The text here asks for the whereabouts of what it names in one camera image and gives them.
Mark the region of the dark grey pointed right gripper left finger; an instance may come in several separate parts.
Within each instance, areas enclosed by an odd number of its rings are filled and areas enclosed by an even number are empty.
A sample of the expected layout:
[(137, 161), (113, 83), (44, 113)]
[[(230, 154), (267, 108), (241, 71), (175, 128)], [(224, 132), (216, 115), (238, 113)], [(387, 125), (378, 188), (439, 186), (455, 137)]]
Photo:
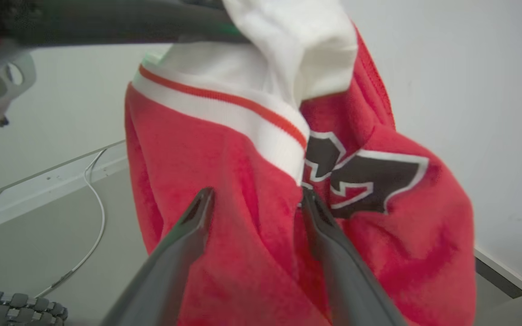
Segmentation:
[(16, 0), (26, 46), (249, 43), (220, 0)]

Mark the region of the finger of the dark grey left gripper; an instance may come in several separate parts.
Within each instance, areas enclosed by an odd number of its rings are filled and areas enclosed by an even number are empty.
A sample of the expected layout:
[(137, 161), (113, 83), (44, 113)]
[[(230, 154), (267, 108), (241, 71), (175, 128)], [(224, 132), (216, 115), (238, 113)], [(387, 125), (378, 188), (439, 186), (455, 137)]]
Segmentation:
[(197, 192), (102, 320), (103, 326), (175, 326), (191, 265), (203, 255), (215, 191)]

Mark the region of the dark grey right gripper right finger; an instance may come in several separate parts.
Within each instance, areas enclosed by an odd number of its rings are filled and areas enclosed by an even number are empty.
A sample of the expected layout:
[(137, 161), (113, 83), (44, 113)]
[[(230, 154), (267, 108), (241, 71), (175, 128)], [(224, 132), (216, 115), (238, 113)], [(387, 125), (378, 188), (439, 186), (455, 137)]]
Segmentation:
[(310, 188), (303, 188), (302, 214), (311, 253), (323, 271), (332, 324), (406, 326), (400, 310)]

